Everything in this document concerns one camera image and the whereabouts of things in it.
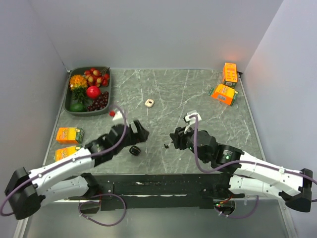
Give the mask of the beige earbud charging case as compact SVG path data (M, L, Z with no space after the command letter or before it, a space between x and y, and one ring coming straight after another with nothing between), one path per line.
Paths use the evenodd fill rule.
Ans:
M147 108L151 108L153 105L154 105L154 100L153 99L147 99L146 101L145 101L145 106L147 107Z

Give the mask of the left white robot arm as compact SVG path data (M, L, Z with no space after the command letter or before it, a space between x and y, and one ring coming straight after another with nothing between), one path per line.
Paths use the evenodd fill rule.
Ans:
M98 193L94 176L85 171L111 160L123 148L146 142L149 132L138 120L136 131L125 123L111 127L74 154L43 166L26 171L16 169L4 191L5 202L12 209L10 215L23 220L35 214L41 207L68 197L93 199Z

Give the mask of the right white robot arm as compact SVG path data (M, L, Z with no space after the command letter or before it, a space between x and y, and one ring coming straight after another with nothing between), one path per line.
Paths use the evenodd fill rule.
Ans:
M260 160L233 146L220 144L205 130L178 127L170 133L174 147L189 149L197 163L210 164L212 171L230 175L216 185L217 194L257 195L283 200L285 205L299 212L311 210L313 172L308 169L291 170Z

